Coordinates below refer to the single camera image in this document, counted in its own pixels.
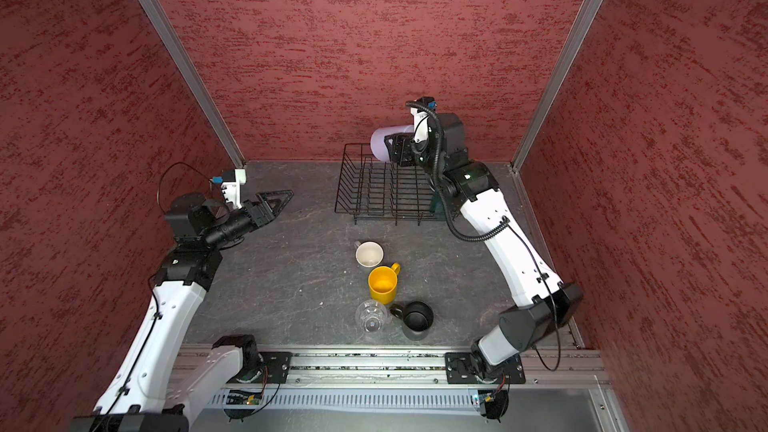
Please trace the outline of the lilac plastic cup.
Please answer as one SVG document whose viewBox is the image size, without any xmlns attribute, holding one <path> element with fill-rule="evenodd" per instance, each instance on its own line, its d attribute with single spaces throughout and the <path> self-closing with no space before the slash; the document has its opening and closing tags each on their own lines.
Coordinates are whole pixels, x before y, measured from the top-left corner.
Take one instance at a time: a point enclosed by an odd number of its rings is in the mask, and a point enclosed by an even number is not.
<svg viewBox="0 0 768 432">
<path fill-rule="evenodd" d="M 413 131 L 414 126 L 412 124 L 376 129 L 370 138 L 370 148 L 374 157 L 380 162 L 389 162 L 391 160 L 390 149 L 393 143 L 392 136 L 401 133 L 412 133 Z"/>
</svg>

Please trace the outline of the dark green white-inside mug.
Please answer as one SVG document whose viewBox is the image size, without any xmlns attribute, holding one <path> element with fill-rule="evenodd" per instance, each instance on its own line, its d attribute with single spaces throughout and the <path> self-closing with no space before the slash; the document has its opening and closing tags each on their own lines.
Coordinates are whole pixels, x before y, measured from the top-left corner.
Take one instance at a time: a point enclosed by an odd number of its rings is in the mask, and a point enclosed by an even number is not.
<svg viewBox="0 0 768 432">
<path fill-rule="evenodd" d="M 442 204 L 441 199 L 437 195 L 434 195 L 432 197 L 430 206 L 429 206 L 429 211 L 430 211 L 431 217 L 434 220 L 444 221 L 446 218 L 444 206 Z"/>
</svg>

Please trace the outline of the black mug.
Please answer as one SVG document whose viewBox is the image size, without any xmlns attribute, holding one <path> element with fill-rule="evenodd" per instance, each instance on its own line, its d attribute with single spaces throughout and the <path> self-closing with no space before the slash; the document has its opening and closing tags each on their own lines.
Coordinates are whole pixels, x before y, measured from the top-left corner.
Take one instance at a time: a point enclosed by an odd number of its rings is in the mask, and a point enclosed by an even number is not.
<svg viewBox="0 0 768 432">
<path fill-rule="evenodd" d="M 405 305 L 393 303 L 389 311 L 401 321 L 404 335 L 412 341 L 423 340 L 434 323 L 432 308 L 422 301 L 412 301 Z"/>
</svg>

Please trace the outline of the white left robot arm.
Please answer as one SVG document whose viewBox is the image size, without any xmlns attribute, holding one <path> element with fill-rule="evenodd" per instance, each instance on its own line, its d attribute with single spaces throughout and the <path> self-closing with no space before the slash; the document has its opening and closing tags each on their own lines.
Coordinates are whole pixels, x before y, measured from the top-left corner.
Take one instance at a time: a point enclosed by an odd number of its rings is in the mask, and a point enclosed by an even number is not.
<svg viewBox="0 0 768 432">
<path fill-rule="evenodd" d="M 189 325 L 210 291 L 223 250 L 273 222 L 294 194 L 261 192 L 216 214 L 220 204 L 201 193 L 177 197 L 165 214 L 174 247 L 149 277 L 150 303 L 109 387 L 72 431 L 187 431 L 229 381 L 265 387 L 269 368 L 250 334 L 218 339 L 204 364 L 168 389 Z"/>
</svg>

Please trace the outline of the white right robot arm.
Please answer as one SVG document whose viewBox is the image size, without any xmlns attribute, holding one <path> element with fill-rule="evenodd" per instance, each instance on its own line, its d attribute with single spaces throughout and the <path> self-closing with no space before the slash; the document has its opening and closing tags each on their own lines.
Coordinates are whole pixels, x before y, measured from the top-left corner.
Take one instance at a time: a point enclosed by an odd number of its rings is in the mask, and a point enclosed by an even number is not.
<svg viewBox="0 0 768 432">
<path fill-rule="evenodd" d="M 525 236 L 488 167 L 468 158 L 465 149 L 446 151 L 440 135 L 425 140 L 413 134 L 386 138 L 393 160 L 421 166 L 430 175 L 449 231 L 457 239 L 484 244 L 503 274 L 513 305 L 498 324 L 471 346 L 471 370 L 483 381 L 496 378 L 513 357 L 570 321 L 583 299 L 574 282 L 550 268 Z"/>
</svg>

